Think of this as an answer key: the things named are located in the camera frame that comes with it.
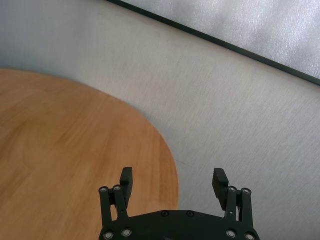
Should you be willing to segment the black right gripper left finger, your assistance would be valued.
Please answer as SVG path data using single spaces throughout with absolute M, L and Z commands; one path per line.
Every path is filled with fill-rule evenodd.
M 114 205 L 118 219 L 128 217 L 127 208 L 133 188 L 132 167 L 124 167 L 121 172 L 119 184 L 112 188 L 102 186 L 98 189 L 100 199 L 102 225 L 112 222 L 111 206 Z

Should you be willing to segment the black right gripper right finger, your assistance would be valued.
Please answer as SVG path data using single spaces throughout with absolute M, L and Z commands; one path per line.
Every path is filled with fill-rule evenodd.
M 224 218 L 239 221 L 244 224 L 253 224 L 252 191 L 246 187 L 237 189 L 229 185 L 229 180 L 222 168 L 214 168 L 212 187 Z

